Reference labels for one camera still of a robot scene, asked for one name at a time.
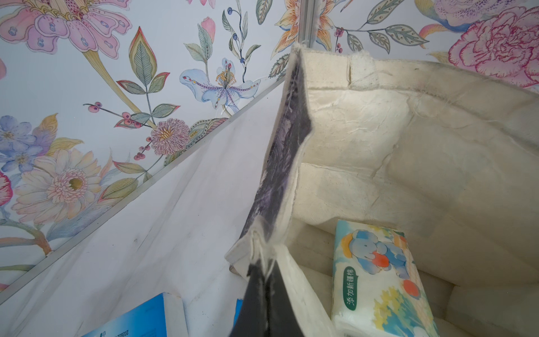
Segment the white surface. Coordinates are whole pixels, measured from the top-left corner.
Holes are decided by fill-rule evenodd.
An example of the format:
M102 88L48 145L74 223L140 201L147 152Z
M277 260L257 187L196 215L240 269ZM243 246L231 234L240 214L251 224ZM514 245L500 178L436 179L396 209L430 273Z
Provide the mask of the white surface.
M402 230L417 267L455 285L538 282L539 95L424 61L301 56L314 132L293 218Z
M148 105L155 108L158 104L180 105L180 108L169 115L168 118L184 120L188 126L192 126L199 120L226 117L222 108L214 109L211 102L200 102L195 99L190 88L180 83L179 78L183 71L189 69L204 70L204 63L195 61L185 47L184 43L199 44L198 24L205 18L210 17L215 21L216 33L213 42L213 54L208 60L209 80L215 85L217 70L222 67L223 58L233 62L236 69L236 85L242 83L243 67L239 60L229 50L231 34L226 31L222 23L223 11L228 7L237 8L235 0L220 0L216 8L212 9L208 3L202 6L199 0L189 4L185 0L136 0L129 2L129 10L115 5L105 4L102 9L110 10L126 16L132 28L125 35L114 33L119 42L119 57L111 59L99 52L101 61L110 76L115 80L130 80L138 84L141 82L133 73L129 62L129 46L140 26L148 44L152 48L157 59L157 72L169 72L163 90L152 93L149 101L145 95L124 93L142 111L148 112ZM263 25L259 25L256 16L256 2L241 0L243 15L248 13L248 36L245 40L243 55L253 44L261 45L252 54L248 63L245 80L256 81L262 79L257 95L275 83L276 78L268 78L272 65L289 49L270 59L270 55L282 36L283 30L275 26L285 13L284 1L273 2L271 11L268 13ZM1 2L0 18L10 15L18 10L18 6L4 6ZM230 24L239 34L239 16L226 15ZM134 155L140 146L145 146L146 137L150 136L151 129L114 128L120 120L119 117L100 111L90 113L84 103L92 104L99 101L103 108L121 114L131 112L128 106L116 96L111 88L104 82L101 76L90 65L87 59L73 47L68 39L58 39L58 51L54 55L42 52L32 52L24 42L10 44L0 39L0 58L7 67L7 75L0 80L0 98L2 113L14 116L19 122L29 122L32 128L37 127L46 116L58 113L57 137L67 137L83 141L75 148L83 154L92 152L98 160L98 165L104 166L112 153L113 160L117 162L134 162ZM239 108L243 108L251 99L237 101ZM137 161L142 167L149 169L160 157L155 154L154 146L145 152L146 159ZM153 166L149 173L155 175L163 168L164 158ZM14 176L19 174L18 169L3 172L15 181ZM136 177L121 173L116 180L126 177ZM10 213L10 218L19 220L20 216L11 209L16 203L18 195L14 195L6 204L5 210ZM45 224L42 231L46 234L51 224ZM32 238L18 228L0 226L0 238L23 237ZM49 242L53 250L58 249L67 241L67 238L53 239ZM0 247L0 266L19 264L36 265L45 258L43 250L37 245L26 246L3 246ZM12 284L23 272L13 270L0 271L0 284Z
M425 289L425 294L429 300L429 305L431 306L432 315L434 317L444 318L447 303L455 285L424 271L418 270L418 272L423 288Z
M224 253L256 193L282 86L0 306L0 336L80 336L161 292L226 336L246 282ZM144 212L144 209L155 212Z
M446 320L476 337L535 337L539 285L455 287Z
M182 298L169 293L164 293L163 301L165 306L165 329L167 330L167 337L189 337Z
M434 317L434 322L436 322L440 337L474 337L466 331L454 326L453 324L441 318Z

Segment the canvas tote bag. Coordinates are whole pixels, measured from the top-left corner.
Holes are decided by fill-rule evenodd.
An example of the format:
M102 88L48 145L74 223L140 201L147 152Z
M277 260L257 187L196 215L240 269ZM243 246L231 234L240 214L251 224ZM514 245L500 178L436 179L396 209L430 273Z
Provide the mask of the canvas tote bag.
M539 95L439 63L295 47L225 258L244 278L277 264L305 336L339 335L339 219L404 233L418 269L459 287L537 283Z

